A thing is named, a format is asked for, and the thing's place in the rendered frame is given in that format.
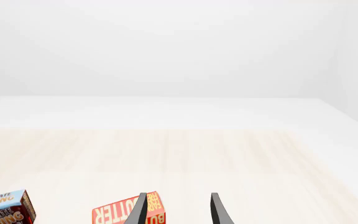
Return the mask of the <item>red butter box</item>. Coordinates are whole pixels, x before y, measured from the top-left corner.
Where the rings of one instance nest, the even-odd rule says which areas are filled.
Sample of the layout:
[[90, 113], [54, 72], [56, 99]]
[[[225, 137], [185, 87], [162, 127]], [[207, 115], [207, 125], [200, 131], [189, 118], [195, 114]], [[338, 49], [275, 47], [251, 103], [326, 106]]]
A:
[[[92, 210], [92, 224], [124, 224], [138, 201], [138, 196]], [[157, 192], [147, 193], [145, 224], [166, 224], [166, 212]]]

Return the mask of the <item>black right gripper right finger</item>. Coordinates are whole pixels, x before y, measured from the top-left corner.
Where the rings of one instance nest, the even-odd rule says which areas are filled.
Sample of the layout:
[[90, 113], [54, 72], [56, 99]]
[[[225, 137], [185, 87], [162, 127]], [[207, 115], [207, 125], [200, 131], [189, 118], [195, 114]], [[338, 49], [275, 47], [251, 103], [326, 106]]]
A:
[[218, 193], [211, 194], [210, 209], [213, 224], [234, 224]]

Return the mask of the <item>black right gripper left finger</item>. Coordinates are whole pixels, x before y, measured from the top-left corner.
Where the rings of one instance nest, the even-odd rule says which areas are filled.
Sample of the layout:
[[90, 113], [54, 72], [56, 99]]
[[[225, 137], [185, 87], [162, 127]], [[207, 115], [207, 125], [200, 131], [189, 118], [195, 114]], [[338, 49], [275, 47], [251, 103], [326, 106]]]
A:
[[145, 224], [147, 216], [147, 194], [141, 193], [124, 224]]

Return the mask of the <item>chocolate pudding box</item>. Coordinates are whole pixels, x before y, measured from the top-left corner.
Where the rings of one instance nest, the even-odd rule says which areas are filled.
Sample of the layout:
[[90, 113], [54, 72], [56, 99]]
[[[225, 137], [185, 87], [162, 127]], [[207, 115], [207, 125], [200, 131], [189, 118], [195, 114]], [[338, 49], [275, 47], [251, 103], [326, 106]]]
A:
[[26, 190], [0, 194], [0, 224], [34, 224], [35, 218]]

